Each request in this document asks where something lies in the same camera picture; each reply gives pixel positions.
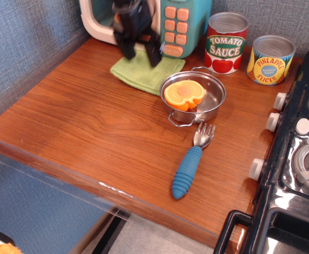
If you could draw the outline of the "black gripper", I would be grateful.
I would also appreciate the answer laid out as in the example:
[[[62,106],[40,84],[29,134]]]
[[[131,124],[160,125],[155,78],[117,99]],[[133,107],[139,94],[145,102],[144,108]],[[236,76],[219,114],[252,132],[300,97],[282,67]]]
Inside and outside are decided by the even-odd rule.
[[[145,44],[149,62],[156,67],[162,60],[162,44],[159,33],[153,28],[157,6],[151,1],[113,1],[113,35],[116,43],[128,59],[135,57],[135,42]]]

